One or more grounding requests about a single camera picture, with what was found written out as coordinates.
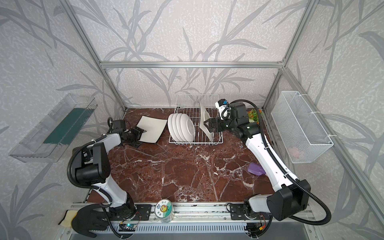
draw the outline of white wire dish rack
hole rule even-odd
[[[333,146],[299,92],[282,91],[271,114],[292,163],[313,162]]]
[[[210,144],[217,145],[223,143],[222,132],[214,133],[213,141],[210,142],[207,135],[199,128],[200,124],[200,104],[204,105],[209,115],[213,118],[218,117],[215,102],[219,100],[218,94],[178,94],[174,113],[187,114],[195,126],[194,142],[176,142],[169,136],[169,143],[174,144]]]

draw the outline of purple object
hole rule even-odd
[[[257,176],[265,174],[263,167],[254,162],[249,164],[247,171]]]

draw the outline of leaf pattern wallpaper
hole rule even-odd
[[[0,1],[0,239],[53,239],[86,191],[70,185],[71,150],[108,130],[123,112],[58,2]],[[98,104],[57,163],[23,163],[8,153],[68,93]]]
[[[307,0],[70,2],[102,61],[281,61],[307,5]],[[170,107],[177,94],[247,97],[263,104],[277,70],[116,68],[108,73],[127,106]]]
[[[288,63],[382,197],[383,7],[384,1],[320,1]],[[292,89],[282,79],[266,112],[273,109],[278,93],[287,90]],[[321,227],[325,239],[384,239],[382,226],[331,149],[313,163],[292,167],[299,177],[316,182],[312,191],[333,212],[331,223]],[[317,204],[311,208],[322,217]]]

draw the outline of teal mat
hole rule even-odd
[[[94,109],[74,108],[44,140],[44,143],[69,145]]]

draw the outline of glove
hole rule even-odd
[[[104,212],[97,212],[95,209],[99,209],[100,204],[91,204],[80,209],[76,216],[72,220],[72,228],[77,233],[95,238],[97,235],[90,230],[106,230],[108,222],[103,220],[105,218]]]

